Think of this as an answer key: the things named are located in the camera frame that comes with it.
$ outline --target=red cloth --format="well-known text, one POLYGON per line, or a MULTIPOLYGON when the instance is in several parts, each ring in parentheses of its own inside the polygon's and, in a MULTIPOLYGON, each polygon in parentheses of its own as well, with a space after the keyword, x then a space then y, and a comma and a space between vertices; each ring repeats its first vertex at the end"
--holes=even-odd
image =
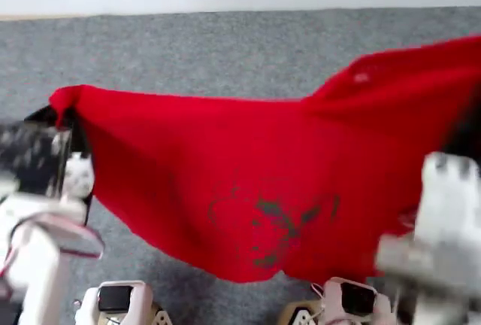
POLYGON ((231 281, 323 282, 374 273, 477 84, 481 37, 364 56, 299 100, 85 85, 50 103, 76 109, 95 195, 151 245, 231 281))

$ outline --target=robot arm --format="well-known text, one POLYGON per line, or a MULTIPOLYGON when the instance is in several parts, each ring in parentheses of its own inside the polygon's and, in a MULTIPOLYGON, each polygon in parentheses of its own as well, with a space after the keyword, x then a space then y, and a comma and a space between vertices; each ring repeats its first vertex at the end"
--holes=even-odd
POLYGON ((416 288, 413 323, 461 323, 481 299, 481 183, 477 164, 433 153, 412 238, 383 236, 377 268, 401 287, 416 288))
MULTIPOLYGON (((54 128, 0 126, 2 325, 58 324, 68 280, 66 257, 98 259, 103 253, 100 236, 84 226, 92 163, 80 153, 68 155, 68 149, 68 136, 54 128), (60 245, 78 239, 89 240, 97 251, 60 245)), ((110 281, 88 289, 75 320, 77 325, 171 325, 142 281, 110 281)))

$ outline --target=red shirt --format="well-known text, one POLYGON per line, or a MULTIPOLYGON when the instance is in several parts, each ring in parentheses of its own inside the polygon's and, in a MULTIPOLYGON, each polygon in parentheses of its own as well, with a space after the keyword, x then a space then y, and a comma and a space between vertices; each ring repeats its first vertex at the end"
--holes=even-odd
POLYGON ((303 99, 76 86, 50 102, 80 116, 95 195, 151 245, 231 281, 322 283, 374 273, 479 84, 471 37, 364 56, 303 99))

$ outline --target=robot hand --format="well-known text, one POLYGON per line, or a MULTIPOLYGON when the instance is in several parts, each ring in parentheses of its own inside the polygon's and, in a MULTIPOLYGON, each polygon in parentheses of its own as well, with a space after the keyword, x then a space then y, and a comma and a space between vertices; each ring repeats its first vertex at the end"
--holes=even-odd
POLYGON ((401 289, 416 289, 414 324, 463 323, 481 300, 479 168, 467 157, 433 153, 422 183, 413 237, 383 236, 377 268, 401 289))

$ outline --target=gray carpet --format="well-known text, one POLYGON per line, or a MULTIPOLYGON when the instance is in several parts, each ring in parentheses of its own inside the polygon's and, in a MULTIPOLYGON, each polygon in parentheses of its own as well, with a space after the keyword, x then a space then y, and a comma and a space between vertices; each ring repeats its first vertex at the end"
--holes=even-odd
MULTIPOLYGON (((316 89, 355 57, 481 33, 481 8, 93 17, 0 23, 2 116, 21 118, 55 88, 206 96, 293 97, 316 89)), ((73 263, 70 302, 102 281, 143 279, 176 324, 272 324, 283 305, 311 296, 279 274, 231 284, 173 260, 95 203, 89 224, 107 242, 100 263, 73 263)))

